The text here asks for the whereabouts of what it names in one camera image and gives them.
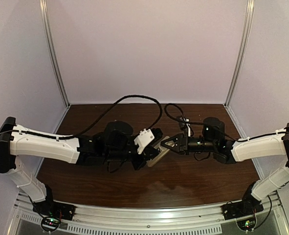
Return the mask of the grey remote control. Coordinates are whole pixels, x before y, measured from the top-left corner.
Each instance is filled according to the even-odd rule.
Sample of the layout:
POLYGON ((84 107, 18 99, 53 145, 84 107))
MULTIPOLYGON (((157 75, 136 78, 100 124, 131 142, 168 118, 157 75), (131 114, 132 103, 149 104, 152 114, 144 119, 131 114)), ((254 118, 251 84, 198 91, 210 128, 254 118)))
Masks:
POLYGON ((153 159, 147 161, 148 167, 153 167, 170 151, 168 148, 163 147, 161 145, 161 142, 168 139, 168 138, 169 138, 169 136, 164 137, 158 144, 155 145, 154 149, 158 151, 158 154, 153 159))

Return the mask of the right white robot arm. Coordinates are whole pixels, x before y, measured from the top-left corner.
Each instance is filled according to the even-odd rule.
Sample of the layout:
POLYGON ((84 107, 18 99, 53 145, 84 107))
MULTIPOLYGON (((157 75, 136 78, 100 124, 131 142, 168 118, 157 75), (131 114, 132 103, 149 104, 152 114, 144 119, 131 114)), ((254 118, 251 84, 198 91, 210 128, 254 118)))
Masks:
POLYGON ((242 203, 256 207, 270 193, 289 182, 289 123, 283 129, 245 139, 226 139, 225 124, 216 117, 202 123, 202 135, 191 137, 179 133, 161 142, 161 146, 180 155, 211 153, 222 164, 235 164, 249 159, 284 156, 286 160, 269 176, 251 184, 242 203))

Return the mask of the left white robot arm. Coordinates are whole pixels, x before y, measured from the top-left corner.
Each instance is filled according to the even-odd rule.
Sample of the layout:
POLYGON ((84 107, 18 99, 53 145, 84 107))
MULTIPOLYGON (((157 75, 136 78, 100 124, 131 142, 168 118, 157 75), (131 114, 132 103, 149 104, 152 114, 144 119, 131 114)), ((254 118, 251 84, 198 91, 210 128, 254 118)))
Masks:
POLYGON ((0 128, 0 173, 10 176, 30 197, 37 211, 50 214, 57 207, 51 188, 25 169, 19 155, 80 166, 110 165, 112 162, 122 166, 131 162, 138 170, 158 156, 154 144, 162 136, 159 128, 144 129, 134 135, 133 128, 123 121, 110 122, 104 131, 93 136, 63 136, 25 128, 17 125, 14 117, 8 117, 0 128))

